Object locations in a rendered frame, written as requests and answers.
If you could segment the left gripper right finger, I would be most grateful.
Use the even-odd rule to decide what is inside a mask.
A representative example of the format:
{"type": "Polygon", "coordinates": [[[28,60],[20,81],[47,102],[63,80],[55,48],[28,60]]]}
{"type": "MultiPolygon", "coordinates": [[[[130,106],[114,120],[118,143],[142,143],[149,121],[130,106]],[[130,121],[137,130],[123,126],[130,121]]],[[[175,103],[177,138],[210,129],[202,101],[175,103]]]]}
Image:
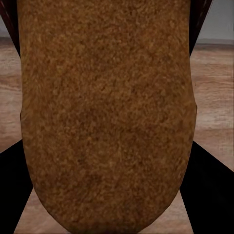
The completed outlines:
{"type": "Polygon", "coordinates": [[[194,234],[234,234],[234,172],[194,141],[179,191],[194,234]]]}

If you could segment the sandal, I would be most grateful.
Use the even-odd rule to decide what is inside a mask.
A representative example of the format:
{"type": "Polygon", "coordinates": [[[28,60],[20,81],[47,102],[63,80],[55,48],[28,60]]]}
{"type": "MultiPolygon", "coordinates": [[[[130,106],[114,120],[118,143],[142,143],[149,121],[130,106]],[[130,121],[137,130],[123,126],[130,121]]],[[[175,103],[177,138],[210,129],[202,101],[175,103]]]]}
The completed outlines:
{"type": "Polygon", "coordinates": [[[170,206],[195,134],[190,56],[212,0],[0,0],[21,60],[21,136],[48,214],[137,234],[170,206]]]}

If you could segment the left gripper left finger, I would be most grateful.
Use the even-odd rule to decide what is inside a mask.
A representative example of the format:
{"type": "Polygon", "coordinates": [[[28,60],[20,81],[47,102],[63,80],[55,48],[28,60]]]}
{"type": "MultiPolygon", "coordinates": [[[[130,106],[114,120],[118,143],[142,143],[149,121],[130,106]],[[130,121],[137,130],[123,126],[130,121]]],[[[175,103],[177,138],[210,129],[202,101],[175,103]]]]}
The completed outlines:
{"type": "Polygon", "coordinates": [[[33,190],[22,140],[0,154],[0,234],[13,234],[33,190]]]}

